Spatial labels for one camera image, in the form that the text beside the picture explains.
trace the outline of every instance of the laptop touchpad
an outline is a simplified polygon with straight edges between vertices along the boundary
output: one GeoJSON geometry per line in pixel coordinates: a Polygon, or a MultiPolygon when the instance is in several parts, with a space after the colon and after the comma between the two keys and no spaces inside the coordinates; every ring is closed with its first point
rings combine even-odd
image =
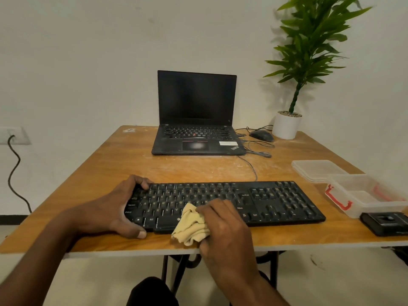
{"type": "Polygon", "coordinates": [[[183,151],[209,151],[207,141],[183,141],[183,151]]]}

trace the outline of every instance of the clear plastic lid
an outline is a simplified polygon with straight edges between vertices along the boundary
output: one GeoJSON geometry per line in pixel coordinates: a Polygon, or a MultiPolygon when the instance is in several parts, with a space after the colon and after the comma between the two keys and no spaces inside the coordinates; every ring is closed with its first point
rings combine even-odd
{"type": "Polygon", "coordinates": [[[304,179],[314,183],[326,183],[329,174],[348,174],[329,160],[295,160],[292,166],[304,179]]]}

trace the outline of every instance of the white switch plate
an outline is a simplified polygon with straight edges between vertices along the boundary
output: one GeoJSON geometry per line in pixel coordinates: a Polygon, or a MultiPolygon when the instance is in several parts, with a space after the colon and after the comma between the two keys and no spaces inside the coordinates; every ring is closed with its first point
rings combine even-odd
{"type": "Polygon", "coordinates": [[[15,135],[10,141],[12,145],[31,145],[27,133],[20,126],[0,126],[0,145],[7,145],[7,140],[12,135],[15,135]]]}

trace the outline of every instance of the person's left hand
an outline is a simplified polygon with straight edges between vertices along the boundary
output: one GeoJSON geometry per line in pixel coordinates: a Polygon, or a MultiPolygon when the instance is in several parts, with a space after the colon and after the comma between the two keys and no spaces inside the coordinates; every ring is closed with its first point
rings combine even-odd
{"type": "Polygon", "coordinates": [[[112,192],[88,203],[78,205],[62,212],[58,217],[68,220],[80,233],[101,233],[114,231],[127,238],[145,238],[146,231],[125,217],[125,206],[136,184],[149,189],[153,183],[147,178],[130,175],[112,192]]]}

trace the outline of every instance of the wooden table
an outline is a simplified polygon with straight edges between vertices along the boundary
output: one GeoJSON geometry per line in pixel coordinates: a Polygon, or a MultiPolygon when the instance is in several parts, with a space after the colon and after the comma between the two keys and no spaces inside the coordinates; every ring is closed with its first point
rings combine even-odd
{"type": "MultiPolygon", "coordinates": [[[[157,183],[253,181],[249,165],[236,156],[153,156],[150,152],[157,127],[122,126],[113,133],[62,185],[58,187],[0,246],[0,253],[24,253],[44,226],[59,212],[110,192],[129,174],[145,176],[157,183]],[[134,132],[124,132],[135,128],[134,132]]],[[[251,228],[256,251],[319,247],[406,246],[407,237],[379,238],[358,219],[346,216],[324,195],[325,184],[312,184],[296,173],[293,160],[327,159],[351,174],[359,169],[298,132],[294,140],[276,139],[272,158],[244,156],[260,181],[294,180],[324,213],[320,224],[251,228]]],[[[68,257],[171,255],[197,253],[197,245],[185,247],[170,235],[149,233],[144,240],[128,240],[114,234],[80,239],[68,257]]]]}

